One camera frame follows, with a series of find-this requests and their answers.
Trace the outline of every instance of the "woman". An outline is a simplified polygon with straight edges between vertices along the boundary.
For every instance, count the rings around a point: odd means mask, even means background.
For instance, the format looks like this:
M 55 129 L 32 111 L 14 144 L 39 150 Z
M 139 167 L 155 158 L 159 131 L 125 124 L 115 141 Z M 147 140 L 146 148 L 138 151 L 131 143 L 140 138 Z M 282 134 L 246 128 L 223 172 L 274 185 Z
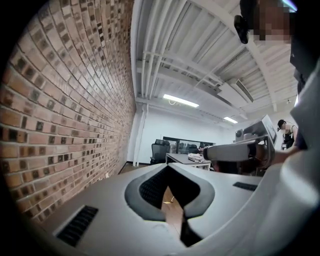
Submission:
M 296 140 L 298 128 L 293 124 L 287 124 L 287 122 L 283 119 L 278 121 L 277 126 L 278 131 L 283 131 L 282 146 L 285 146 L 286 149 L 291 148 Z

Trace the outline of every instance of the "black office chair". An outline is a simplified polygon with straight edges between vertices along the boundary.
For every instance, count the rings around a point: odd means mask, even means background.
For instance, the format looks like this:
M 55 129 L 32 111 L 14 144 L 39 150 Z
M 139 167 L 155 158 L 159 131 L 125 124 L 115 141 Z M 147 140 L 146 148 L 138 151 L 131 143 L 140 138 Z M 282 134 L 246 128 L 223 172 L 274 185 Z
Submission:
M 166 154 L 170 152 L 170 143 L 167 140 L 157 139 L 154 144 L 151 145 L 152 157 L 150 157 L 151 165 L 165 163 Z
M 189 154 L 190 154 L 190 153 L 193 153 L 193 154 L 198 153 L 198 147 L 197 147 L 197 145 L 195 145 L 195 144 L 191 144 L 191 145 L 189 146 L 188 150 L 189 150 Z

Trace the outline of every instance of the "floor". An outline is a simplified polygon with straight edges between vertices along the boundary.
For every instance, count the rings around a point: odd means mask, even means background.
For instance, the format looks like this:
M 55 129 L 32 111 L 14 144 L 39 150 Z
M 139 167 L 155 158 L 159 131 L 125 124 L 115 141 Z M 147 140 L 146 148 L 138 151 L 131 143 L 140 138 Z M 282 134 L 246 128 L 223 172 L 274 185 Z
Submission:
M 130 171 L 146 167 L 147 165 L 139 165 L 139 167 L 135 167 L 132 164 L 127 163 L 126 166 L 122 170 L 123 173 L 128 173 Z M 163 202 L 161 210 L 165 213 L 165 220 L 169 224 L 170 230 L 177 237 L 180 237 L 181 233 L 181 224 L 182 224 L 182 216 L 183 210 L 177 200 L 173 198 L 169 187 L 166 189 L 163 195 Z

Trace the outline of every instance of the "brick wall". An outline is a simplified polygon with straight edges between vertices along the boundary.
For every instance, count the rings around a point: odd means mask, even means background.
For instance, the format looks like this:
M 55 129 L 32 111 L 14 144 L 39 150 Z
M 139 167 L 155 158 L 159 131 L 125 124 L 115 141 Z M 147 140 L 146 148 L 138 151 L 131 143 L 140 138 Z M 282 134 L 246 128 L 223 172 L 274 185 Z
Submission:
M 42 222 L 126 162 L 136 111 L 133 0 L 53 0 L 27 25 L 0 91 L 1 169 Z

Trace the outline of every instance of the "office room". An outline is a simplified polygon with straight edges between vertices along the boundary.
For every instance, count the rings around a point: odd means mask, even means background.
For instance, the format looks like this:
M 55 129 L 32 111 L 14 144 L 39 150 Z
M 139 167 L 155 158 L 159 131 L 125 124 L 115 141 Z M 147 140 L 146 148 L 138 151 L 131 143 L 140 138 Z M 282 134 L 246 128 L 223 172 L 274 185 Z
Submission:
M 40 5 L 4 42 L 12 252 L 311 254 L 320 63 L 303 1 Z

